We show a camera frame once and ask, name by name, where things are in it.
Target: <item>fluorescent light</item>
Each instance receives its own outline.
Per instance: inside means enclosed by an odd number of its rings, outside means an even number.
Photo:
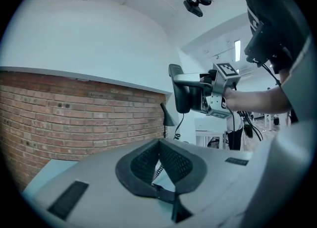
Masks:
[[[236,61],[240,60],[240,55],[241,55],[241,41],[238,40],[234,43],[236,47]]]

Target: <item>person's arm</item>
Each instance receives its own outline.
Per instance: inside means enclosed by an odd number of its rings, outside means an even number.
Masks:
[[[239,92],[226,89],[224,93],[229,109],[261,114],[282,114],[291,110],[291,105],[280,87],[260,92]]]

